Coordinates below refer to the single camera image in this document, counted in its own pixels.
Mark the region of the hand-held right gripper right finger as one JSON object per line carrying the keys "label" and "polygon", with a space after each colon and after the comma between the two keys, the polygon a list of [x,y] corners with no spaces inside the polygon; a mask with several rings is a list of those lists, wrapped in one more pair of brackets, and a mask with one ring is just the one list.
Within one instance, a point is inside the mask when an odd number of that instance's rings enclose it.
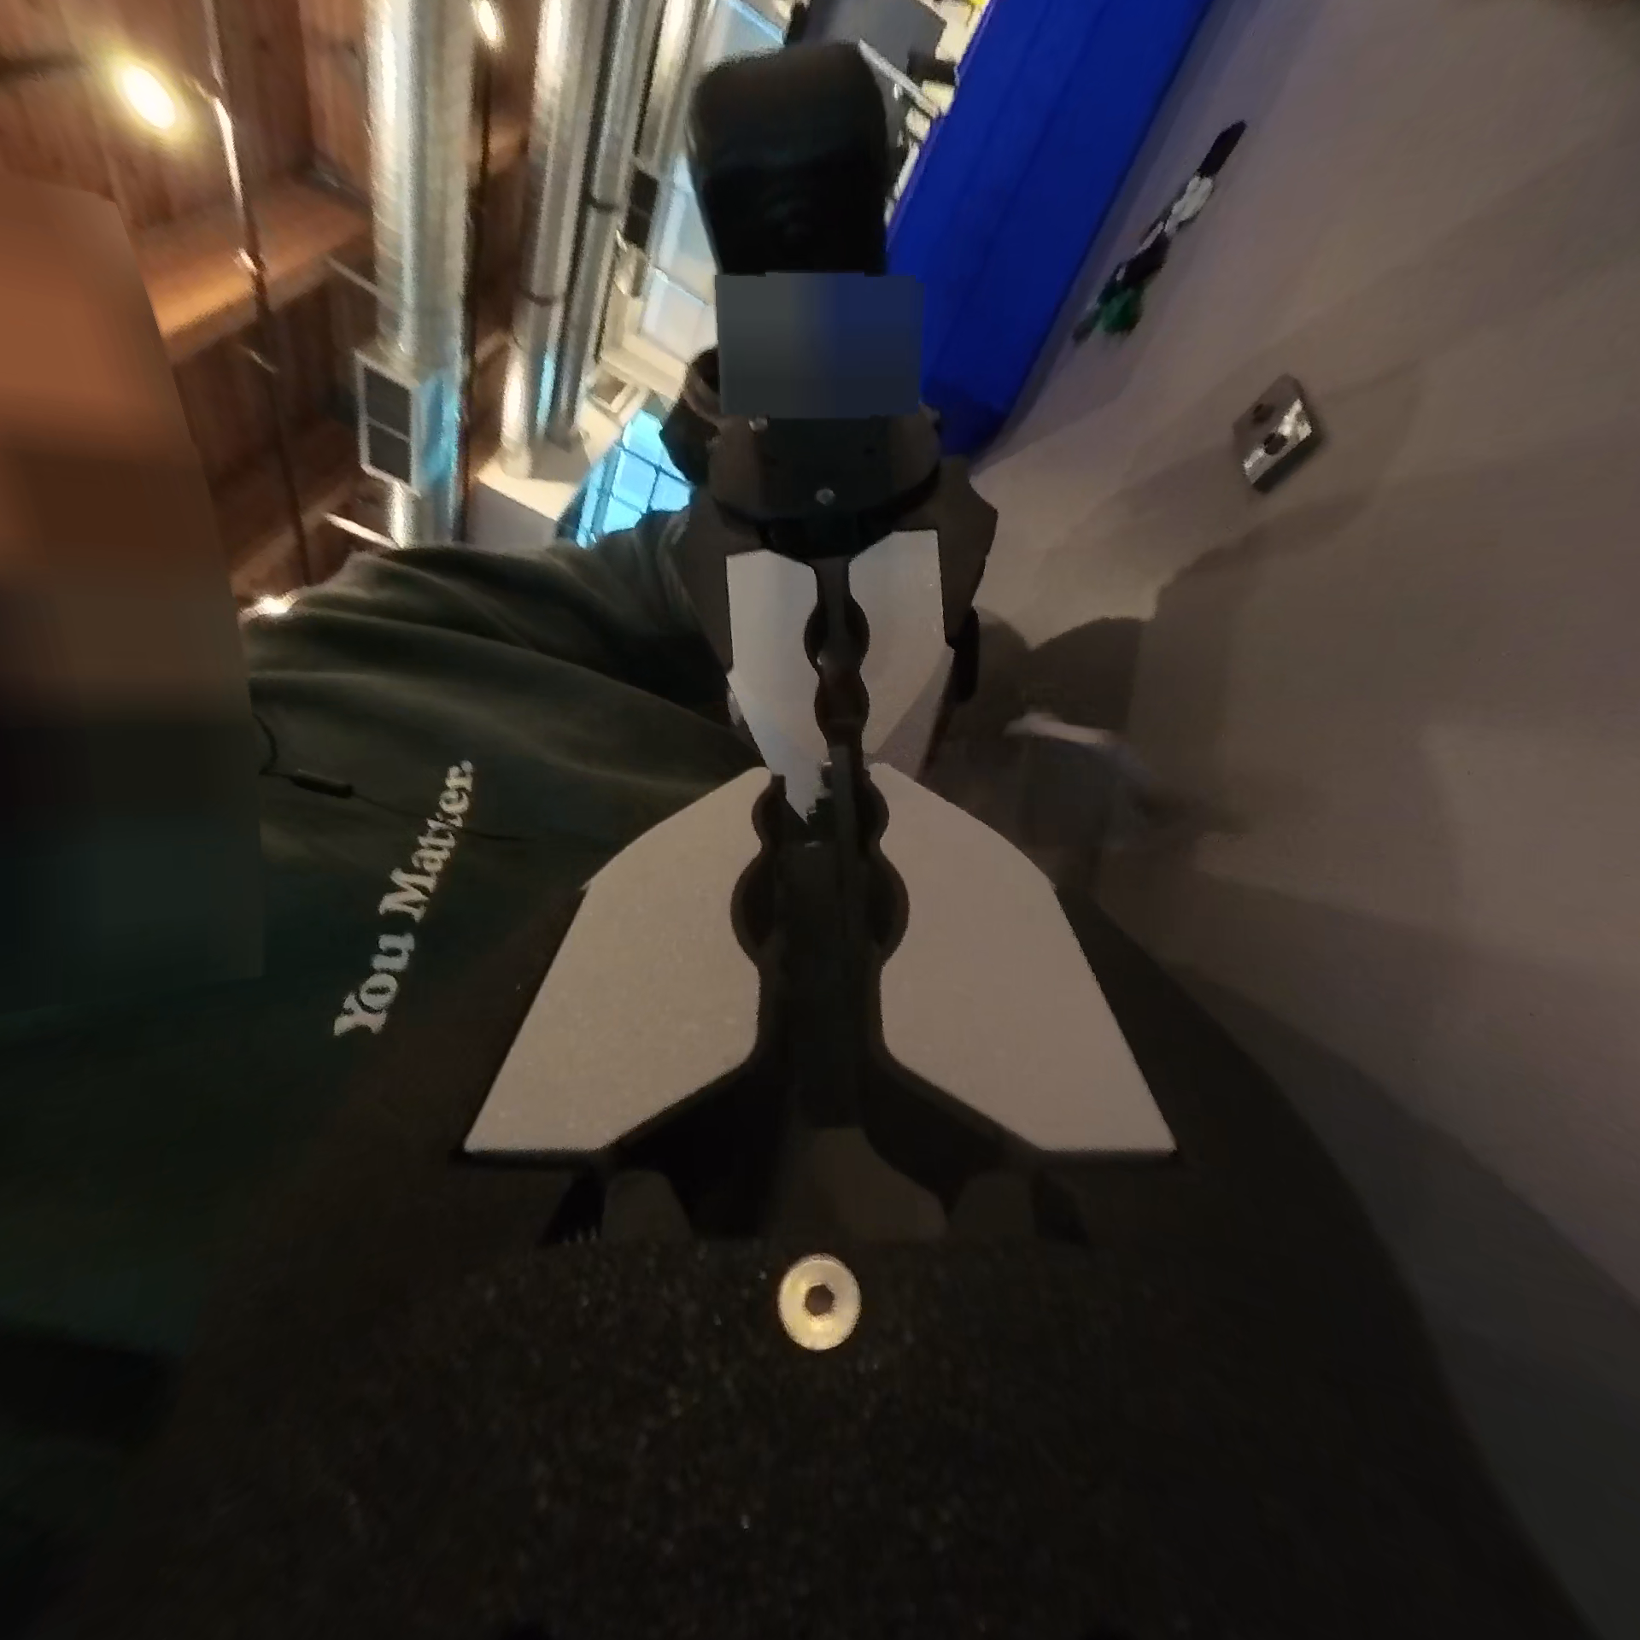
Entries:
{"label": "hand-held right gripper right finger", "polygon": [[889,1054],[1051,1155],[1168,1157],[1176,1136],[1051,878],[891,765],[881,851],[908,894],[881,976]]}

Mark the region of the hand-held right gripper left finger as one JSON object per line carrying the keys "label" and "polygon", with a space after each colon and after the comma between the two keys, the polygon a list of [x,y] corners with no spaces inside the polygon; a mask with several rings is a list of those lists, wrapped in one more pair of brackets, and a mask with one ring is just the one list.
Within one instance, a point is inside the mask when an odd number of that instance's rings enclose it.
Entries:
{"label": "hand-held right gripper left finger", "polygon": [[463,1153],[612,1151],[740,1069],[760,1034],[760,976],[733,923],[758,858],[766,769],[639,835],[596,872],[502,1059]]}

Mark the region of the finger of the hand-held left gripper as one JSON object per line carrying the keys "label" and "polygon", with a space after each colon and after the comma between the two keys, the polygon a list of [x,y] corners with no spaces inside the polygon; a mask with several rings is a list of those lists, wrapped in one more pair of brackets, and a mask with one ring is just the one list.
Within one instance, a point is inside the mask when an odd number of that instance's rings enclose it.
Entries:
{"label": "finger of the hand-held left gripper", "polygon": [[821,786],[828,739],[817,718],[819,677],[807,628],[819,589],[809,564],[768,548],[727,560],[729,690],[766,767],[789,786]]}
{"label": "finger of the hand-held left gripper", "polygon": [[854,558],[850,591],[867,620],[869,765],[922,772],[951,683],[938,532],[897,530]]}

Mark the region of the grey studded building baseplate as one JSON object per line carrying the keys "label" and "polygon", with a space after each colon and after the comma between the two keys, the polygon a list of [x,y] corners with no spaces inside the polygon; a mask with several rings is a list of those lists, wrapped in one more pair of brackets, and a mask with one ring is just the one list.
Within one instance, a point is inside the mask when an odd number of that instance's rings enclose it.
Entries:
{"label": "grey studded building baseplate", "polygon": [[840,894],[852,925],[871,946],[883,931],[883,864],[877,858],[877,800],[869,778],[865,714],[846,690],[821,681],[815,720],[826,739],[824,802]]}

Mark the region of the grey smooth two-hole tile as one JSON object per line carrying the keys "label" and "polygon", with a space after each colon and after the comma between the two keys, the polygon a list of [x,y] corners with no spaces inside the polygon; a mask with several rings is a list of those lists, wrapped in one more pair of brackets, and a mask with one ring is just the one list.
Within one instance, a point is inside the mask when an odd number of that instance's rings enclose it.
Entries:
{"label": "grey smooth two-hole tile", "polygon": [[1287,482],[1322,443],[1320,411],[1295,374],[1272,380],[1234,423],[1236,460],[1260,495]]}

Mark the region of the blue plastic bin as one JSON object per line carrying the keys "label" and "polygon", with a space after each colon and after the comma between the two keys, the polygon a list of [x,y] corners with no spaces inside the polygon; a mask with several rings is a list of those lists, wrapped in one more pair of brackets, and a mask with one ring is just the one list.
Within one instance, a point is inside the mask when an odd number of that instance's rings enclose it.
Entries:
{"label": "blue plastic bin", "polygon": [[1209,7],[983,7],[889,218],[947,454],[975,458],[1012,419]]}

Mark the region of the person's green sweater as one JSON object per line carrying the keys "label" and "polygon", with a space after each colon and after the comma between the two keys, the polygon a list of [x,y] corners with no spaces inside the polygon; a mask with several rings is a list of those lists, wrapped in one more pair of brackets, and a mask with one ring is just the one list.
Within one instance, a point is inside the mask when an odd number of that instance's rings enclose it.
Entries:
{"label": "person's green sweater", "polygon": [[545,653],[543,554],[360,556],[245,624],[266,972],[4,1020],[6,1354],[180,1352],[266,1177],[426,993],[752,767]]}

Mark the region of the white air vent grille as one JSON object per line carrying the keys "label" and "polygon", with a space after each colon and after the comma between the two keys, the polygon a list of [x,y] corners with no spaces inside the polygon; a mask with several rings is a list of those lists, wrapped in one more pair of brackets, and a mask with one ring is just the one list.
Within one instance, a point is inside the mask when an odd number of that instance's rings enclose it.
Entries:
{"label": "white air vent grille", "polygon": [[368,476],[412,489],[424,484],[424,400],[426,380],[356,351],[358,454]]}

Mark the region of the large window wall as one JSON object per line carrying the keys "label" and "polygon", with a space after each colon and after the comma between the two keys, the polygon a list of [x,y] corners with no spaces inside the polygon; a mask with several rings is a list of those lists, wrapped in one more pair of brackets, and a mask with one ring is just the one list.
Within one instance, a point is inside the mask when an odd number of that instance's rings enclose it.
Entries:
{"label": "large window wall", "polygon": [[653,29],[584,415],[592,462],[561,523],[578,546],[688,499],[664,421],[711,337],[711,255],[684,124],[717,13],[713,1],[668,1]]}

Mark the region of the silver ventilation duct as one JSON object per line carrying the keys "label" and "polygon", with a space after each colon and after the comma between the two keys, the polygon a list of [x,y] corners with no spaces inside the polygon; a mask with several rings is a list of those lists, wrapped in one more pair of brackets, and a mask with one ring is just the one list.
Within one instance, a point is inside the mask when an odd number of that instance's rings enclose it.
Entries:
{"label": "silver ventilation duct", "polygon": [[368,351],[426,380],[424,484],[387,482],[387,536],[407,548],[457,532],[479,29],[467,1],[373,1],[364,40],[377,286]]}
{"label": "silver ventilation duct", "polygon": [[647,1],[543,1],[500,460],[541,478],[578,435],[655,34]]}

